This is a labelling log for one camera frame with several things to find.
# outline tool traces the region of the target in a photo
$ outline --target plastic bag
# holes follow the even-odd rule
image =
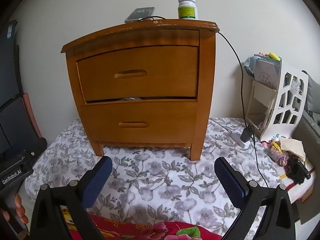
[[[301,86],[301,81],[300,81],[300,79],[293,79],[293,80],[292,80],[292,83],[291,83],[291,91],[292,91],[294,94],[299,94],[300,91],[301,91],[300,86]]]

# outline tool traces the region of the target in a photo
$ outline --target drawer handle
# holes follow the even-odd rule
[[[120,127],[123,128],[146,128],[149,127],[147,122],[120,122]]]
[[[131,78],[131,77],[144,77],[147,75],[147,72],[144,69],[132,69],[119,71],[114,75],[115,78]]]

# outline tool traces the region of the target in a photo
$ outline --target gray floral pattern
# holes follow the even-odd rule
[[[161,221],[184,221],[224,235],[239,210],[230,202],[214,173],[214,161],[225,157],[247,180],[261,186],[253,143],[241,149],[230,137],[244,128],[242,119],[213,118],[208,122],[200,161],[190,161],[187,148],[104,147],[113,161],[112,174],[88,212],[113,220],[153,225]],[[258,165],[269,186],[280,183],[277,164],[256,143]],[[80,179],[99,161],[79,119],[72,122],[39,158],[34,172],[25,180],[29,197],[35,201],[42,184],[67,185]],[[252,239],[263,208],[246,239]]]

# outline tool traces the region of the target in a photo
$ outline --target pink flower print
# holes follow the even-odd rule
[[[137,238],[139,240],[147,240],[147,239],[151,239],[151,240],[159,240],[161,239],[166,232],[168,232],[168,228],[166,228],[165,223],[160,222],[160,223],[156,223],[154,226],[143,229],[140,236],[138,236]]]
[[[181,235],[168,235],[164,238],[164,240],[202,240],[201,238],[195,237],[191,238],[187,234],[181,234]]]

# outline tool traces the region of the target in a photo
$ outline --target pill bottle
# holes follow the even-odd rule
[[[196,0],[178,0],[178,15],[179,19],[197,20],[198,9],[195,4]]]

